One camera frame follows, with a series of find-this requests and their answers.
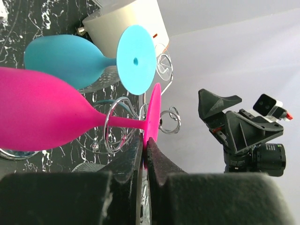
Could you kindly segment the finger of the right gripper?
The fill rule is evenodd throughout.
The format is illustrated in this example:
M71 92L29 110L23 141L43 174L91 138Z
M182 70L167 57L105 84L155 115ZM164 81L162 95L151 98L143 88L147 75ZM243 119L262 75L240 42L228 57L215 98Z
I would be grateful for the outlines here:
M223 110L242 102L237 95L221 97L206 89L198 91L198 99L198 114L207 126L223 126Z

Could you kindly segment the chrome wine glass rack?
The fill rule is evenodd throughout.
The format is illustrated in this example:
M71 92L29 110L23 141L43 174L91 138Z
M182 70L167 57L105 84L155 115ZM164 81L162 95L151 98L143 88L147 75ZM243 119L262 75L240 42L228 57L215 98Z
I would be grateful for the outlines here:
M42 151L64 145L103 125L144 130L144 147L157 138L160 84L150 99L146 120L103 114L72 86L38 71L0 69L0 146ZM115 199L112 171L83 173L16 173L0 181L3 225L130 224L129 212L110 210Z

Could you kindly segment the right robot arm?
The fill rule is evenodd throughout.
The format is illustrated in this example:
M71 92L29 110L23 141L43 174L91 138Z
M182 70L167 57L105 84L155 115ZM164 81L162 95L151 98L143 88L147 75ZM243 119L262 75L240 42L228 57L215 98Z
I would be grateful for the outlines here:
M198 114L223 146L226 172L263 172L280 177L286 167L285 148L271 140L283 135L278 121L292 120L282 102L262 94L248 112L228 108L242 102L237 96L221 97L206 89L198 91Z

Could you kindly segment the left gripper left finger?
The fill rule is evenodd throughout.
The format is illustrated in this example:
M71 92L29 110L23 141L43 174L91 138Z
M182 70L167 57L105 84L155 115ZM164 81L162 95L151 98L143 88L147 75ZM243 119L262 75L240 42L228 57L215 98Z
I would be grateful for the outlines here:
M15 173L0 181L3 225L137 225L143 138L97 172Z

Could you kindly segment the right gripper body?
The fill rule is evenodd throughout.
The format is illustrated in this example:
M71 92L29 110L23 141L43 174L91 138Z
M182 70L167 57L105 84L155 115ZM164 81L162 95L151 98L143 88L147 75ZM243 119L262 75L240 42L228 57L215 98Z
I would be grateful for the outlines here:
M232 155L243 154L255 145L266 143L283 134L284 128L261 116L228 111L209 120L209 131Z

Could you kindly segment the white cylindrical stool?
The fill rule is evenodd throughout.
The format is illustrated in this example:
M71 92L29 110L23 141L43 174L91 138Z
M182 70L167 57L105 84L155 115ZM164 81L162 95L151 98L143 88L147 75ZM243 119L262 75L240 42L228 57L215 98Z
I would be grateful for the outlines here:
M83 19L77 34L88 33L104 56L116 56L119 39L131 25L141 25L148 31L156 55L167 50L169 36L157 0L95 0L94 3L99 9Z

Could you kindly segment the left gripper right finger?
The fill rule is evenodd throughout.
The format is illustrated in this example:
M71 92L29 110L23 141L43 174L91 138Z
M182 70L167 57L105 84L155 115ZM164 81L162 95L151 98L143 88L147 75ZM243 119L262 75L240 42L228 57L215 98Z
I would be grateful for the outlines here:
M272 178L264 173L187 173L149 139L146 165L154 225L293 225Z

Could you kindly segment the cyan wine glass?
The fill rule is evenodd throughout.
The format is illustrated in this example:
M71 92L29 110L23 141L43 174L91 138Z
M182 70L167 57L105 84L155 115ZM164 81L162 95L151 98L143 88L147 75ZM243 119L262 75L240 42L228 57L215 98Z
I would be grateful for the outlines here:
M140 25L132 25L122 33L114 58L106 57L90 41L62 34L32 40L24 52L26 69L51 74L75 89L93 84L109 66L135 66L135 59L156 70L156 51L151 35Z

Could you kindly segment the pink wine glass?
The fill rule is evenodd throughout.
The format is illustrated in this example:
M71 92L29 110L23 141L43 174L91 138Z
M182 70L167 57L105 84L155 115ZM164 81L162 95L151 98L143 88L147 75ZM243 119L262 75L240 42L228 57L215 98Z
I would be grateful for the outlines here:
M0 69L0 157L23 160L65 145L92 128L142 129L143 143L156 140L160 125L161 86L151 94L145 120L97 111L75 88L38 71Z

